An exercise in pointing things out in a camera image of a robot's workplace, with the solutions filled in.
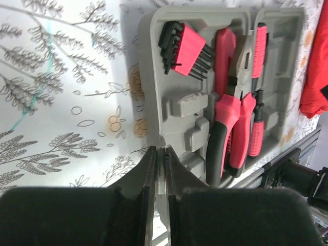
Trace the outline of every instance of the toolbox tray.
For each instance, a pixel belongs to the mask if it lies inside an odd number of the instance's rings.
[[[277,147],[286,119],[304,11],[302,8],[262,8],[251,21],[248,8],[167,6],[145,15],[138,26],[139,67],[145,93],[148,145],[172,146],[181,162],[197,177],[205,173],[205,156],[214,103],[214,72],[199,81],[173,70],[164,74],[158,40],[165,22],[187,23],[215,47],[215,34],[229,27],[236,35],[256,36],[258,23],[265,23],[269,33],[266,62],[257,83],[263,82],[264,140],[257,157],[247,157],[251,167],[267,152]]]

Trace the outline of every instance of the red screwdriver handle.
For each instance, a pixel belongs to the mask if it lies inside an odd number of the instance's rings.
[[[263,137],[264,137],[264,121],[254,122],[253,131],[250,141],[249,156],[258,156],[262,149]]]
[[[261,76],[264,64],[265,50],[267,48],[267,26],[259,23],[257,27],[255,52],[254,52],[254,65],[253,65],[253,78]]]
[[[215,114],[206,151],[205,167],[207,184],[218,187],[223,173],[228,138],[240,116],[240,100],[234,96],[223,95],[215,104]]]
[[[256,99],[251,93],[248,93],[241,101],[240,117],[234,126],[229,171],[230,174],[236,178],[241,175],[242,167],[247,157],[250,144],[252,114],[255,105]]]

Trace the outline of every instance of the floral tablecloth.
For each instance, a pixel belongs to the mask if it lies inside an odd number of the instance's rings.
[[[0,192],[105,187],[138,163],[147,150],[137,55],[145,13],[171,4],[304,7],[284,137],[248,175],[316,128],[318,117],[298,108],[322,2],[0,0]]]

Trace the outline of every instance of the toolbox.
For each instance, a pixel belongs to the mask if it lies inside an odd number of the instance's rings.
[[[257,156],[247,156],[244,170],[277,147],[282,137],[303,20],[302,8],[262,8],[255,20],[248,8],[168,6],[145,15],[138,26],[138,37],[148,145],[172,146],[182,164],[204,179],[207,145],[216,117],[215,104],[221,98],[214,89],[217,69],[214,64],[201,79],[166,71],[159,46],[165,23],[177,21],[188,25],[213,50],[216,50],[216,35],[224,28],[229,28],[237,40],[242,36],[252,37],[244,74],[250,88],[257,27],[266,25],[265,61],[255,84],[256,91],[263,91],[263,143]]]

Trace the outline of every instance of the red fabric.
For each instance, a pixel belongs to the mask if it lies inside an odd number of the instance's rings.
[[[320,90],[328,85],[328,1],[324,1],[312,52],[304,91],[301,98],[301,112],[312,118],[328,111],[328,100]]]

